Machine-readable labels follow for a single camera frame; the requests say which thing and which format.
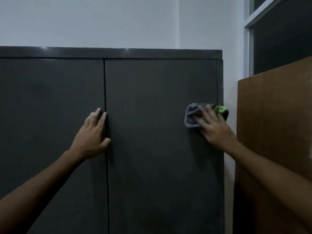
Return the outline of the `person's right forearm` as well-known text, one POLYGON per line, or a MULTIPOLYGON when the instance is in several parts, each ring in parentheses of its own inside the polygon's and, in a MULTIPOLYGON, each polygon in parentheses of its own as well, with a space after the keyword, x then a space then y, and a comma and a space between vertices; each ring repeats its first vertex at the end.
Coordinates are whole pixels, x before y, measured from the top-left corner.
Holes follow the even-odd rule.
POLYGON ((285 167, 231 142, 226 149, 235 161, 258 180, 283 206, 295 214, 312 233, 312 182, 285 167))

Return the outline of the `person's left forearm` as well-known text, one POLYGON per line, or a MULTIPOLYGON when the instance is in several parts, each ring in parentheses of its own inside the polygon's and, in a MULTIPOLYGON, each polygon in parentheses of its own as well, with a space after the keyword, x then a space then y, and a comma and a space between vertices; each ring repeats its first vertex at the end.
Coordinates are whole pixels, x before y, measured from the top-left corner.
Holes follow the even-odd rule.
POLYGON ((82 153, 70 149, 0 199, 0 234, 26 234, 82 162, 82 153))

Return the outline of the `dark grey cabinet door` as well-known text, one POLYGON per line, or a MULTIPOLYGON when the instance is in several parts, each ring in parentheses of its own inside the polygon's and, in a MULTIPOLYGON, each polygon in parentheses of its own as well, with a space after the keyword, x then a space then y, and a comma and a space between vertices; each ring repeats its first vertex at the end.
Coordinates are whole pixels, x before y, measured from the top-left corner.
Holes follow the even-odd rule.
MULTIPOLYGON (((104 110, 99 59, 0 59, 0 199, 57 160, 104 110)), ((107 157, 82 163, 29 234, 108 234, 107 157)))
POLYGON ((223 153, 184 124, 217 102, 217 61, 105 62, 110 232, 224 234, 223 153))

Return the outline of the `person's left hand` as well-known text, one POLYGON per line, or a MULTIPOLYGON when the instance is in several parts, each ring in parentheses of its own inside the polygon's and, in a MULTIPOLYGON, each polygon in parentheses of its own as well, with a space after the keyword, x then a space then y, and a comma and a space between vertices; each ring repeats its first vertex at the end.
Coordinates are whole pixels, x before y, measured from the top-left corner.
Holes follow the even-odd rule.
POLYGON ((69 152, 77 159, 86 160, 98 156, 99 144, 106 138, 104 136, 104 125, 107 113, 101 110, 97 126, 91 127, 91 114, 85 119, 83 126, 76 134, 69 152))

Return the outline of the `brown wooden board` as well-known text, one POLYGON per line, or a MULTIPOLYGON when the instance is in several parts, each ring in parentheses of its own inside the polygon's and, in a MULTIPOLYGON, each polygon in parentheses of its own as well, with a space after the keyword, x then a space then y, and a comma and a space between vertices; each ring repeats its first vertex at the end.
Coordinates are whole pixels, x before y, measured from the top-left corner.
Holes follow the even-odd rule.
MULTIPOLYGON (((312 56, 238 82, 237 138, 312 181, 312 56)), ((236 162, 233 234, 308 234, 236 162)))

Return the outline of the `white window frame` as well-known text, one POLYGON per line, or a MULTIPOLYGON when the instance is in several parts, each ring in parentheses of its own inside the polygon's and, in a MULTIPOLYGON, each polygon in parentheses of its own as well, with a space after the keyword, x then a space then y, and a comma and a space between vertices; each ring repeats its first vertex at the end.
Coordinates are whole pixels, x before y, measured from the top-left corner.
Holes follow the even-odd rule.
POLYGON ((281 1, 282 0, 265 0, 256 10, 253 11, 254 0, 241 0, 241 74, 239 79, 248 78, 254 74, 254 25, 281 1))

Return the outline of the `dark grey metal cabinet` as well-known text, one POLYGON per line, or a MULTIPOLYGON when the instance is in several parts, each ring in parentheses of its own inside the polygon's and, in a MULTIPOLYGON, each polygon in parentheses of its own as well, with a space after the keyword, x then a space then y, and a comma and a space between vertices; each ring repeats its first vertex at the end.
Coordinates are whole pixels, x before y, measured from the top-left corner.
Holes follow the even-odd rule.
MULTIPOLYGON (((0 47, 0 59, 99 59, 104 62, 104 99, 107 112, 105 62, 107 60, 122 59, 201 59, 217 61, 217 102, 223 104, 223 60, 221 50, 159 50, 159 49, 109 49, 109 48, 62 48, 62 47, 0 47)), ((104 129, 104 136, 110 137, 108 132, 108 118, 104 129)), ((109 210, 109 178, 108 178, 108 150, 107 157, 107 198, 109 210)))

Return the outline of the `person's right hand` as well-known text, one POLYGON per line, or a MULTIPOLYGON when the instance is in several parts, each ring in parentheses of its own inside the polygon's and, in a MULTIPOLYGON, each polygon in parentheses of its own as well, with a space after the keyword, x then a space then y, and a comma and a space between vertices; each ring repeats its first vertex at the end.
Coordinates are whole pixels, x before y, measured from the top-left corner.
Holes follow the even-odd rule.
POLYGON ((227 122, 224 128, 218 130, 204 130, 201 128, 201 133, 210 144, 230 156, 232 156, 238 145, 237 137, 227 122))

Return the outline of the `grey and green cleaning cloth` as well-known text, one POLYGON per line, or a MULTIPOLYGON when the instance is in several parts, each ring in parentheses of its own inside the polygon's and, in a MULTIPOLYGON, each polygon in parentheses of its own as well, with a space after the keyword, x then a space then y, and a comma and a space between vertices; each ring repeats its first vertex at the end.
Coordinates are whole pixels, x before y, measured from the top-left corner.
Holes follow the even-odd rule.
POLYGON ((187 106, 184 118, 184 124, 188 129, 201 129, 201 125, 197 123, 194 117, 202 118, 202 111, 199 107, 206 108, 211 107, 215 114, 222 115, 223 119, 226 121, 229 115, 229 110, 221 105, 216 104, 204 104, 204 103, 192 103, 187 106))

